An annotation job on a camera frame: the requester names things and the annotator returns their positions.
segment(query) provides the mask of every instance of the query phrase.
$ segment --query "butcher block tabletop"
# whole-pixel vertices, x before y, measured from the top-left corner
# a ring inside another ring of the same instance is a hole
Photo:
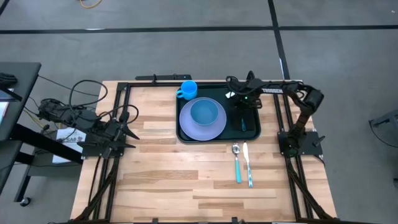
[[[109,93],[98,103],[97,114],[113,109],[116,96],[118,81],[103,83]],[[120,158],[111,222],[151,222],[153,218],[159,218],[160,222],[230,222],[231,217],[247,222],[294,221],[285,161],[279,153],[279,126],[273,96],[261,95],[261,135],[248,141],[253,179],[253,188],[249,188],[243,153],[239,154],[242,183],[236,183],[235,156],[231,151],[234,142],[185,144],[178,140],[175,133],[177,89],[131,88],[129,104],[139,108],[139,116],[129,128],[141,140],[127,137],[127,143],[136,148],[125,149]],[[282,97],[279,101],[284,126],[289,127]],[[290,107],[295,122],[300,110],[292,101]],[[128,111],[133,119],[136,112],[133,108]],[[307,128],[314,128],[312,120]],[[242,149],[243,142],[238,143]],[[71,218],[76,218],[87,206],[97,159],[91,157],[83,163]],[[324,210],[335,217],[323,164],[314,156],[302,156],[302,160],[309,191]],[[102,161],[93,195],[98,188]],[[302,194],[299,189],[297,192],[301,214],[305,217]],[[107,198],[106,192],[100,218],[104,217]]]

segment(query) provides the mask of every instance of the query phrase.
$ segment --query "blue bowl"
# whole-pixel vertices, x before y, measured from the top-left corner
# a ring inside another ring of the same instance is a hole
[[[211,125],[218,117],[217,105],[207,99],[198,100],[191,107],[191,117],[196,124]]]

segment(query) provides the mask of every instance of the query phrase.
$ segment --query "metal spoon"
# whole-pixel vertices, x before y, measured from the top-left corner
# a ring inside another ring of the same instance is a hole
[[[240,152],[239,144],[234,143],[232,145],[232,153],[235,154],[235,170],[236,170],[236,182],[241,183],[241,171],[239,169],[239,160],[238,160],[238,154]]]

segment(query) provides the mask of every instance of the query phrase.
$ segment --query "gray floor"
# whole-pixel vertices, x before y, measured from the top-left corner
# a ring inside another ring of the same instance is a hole
[[[398,3],[393,0],[275,0],[275,7],[281,26],[398,24]],[[97,8],[83,9],[74,0],[10,0],[0,17],[0,29],[233,25],[271,25],[267,1],[104,0]],[[398,177],[398,149],[377,141],[368,120],[397,109],[398,30],[284,31],[282,38],[291,77],[326,95],[314,120],[326,135],[322,146],[338,216],[396,223],[398,190],[392,178]],[[132,80],[153,73],[219,79],[244,78],[253,70],[263,79],[282,77],[271,31],[0,35],[0,49],[0,61],[41,62],[41,75],[68,86],[86,78]],[[81,89],[95,93],[99,88]],[[67,95],[67,90],[40,79],[31,97],[65,101]],[[92,98],[75,95],[73,100]],[[24,114],[19,122],[39,130]],[[398,145],[388,126],[376,132]],[[34,202],[21,208],[12,199],[24,169],[13,168],[0,196],[2,223],[68,220],[78,172],[33,178],[27,195]]]

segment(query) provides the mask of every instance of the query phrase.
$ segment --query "knife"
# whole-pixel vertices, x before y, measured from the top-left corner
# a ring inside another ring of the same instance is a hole
[[[249,151],[248,151],[248,144],[246,141],[243,143],[243,156],[248,164],[248,178],[249,178],[249,187],[253,187],[253,181],[251,178],[251,169],[250,169],[250,161],[249,161]]]

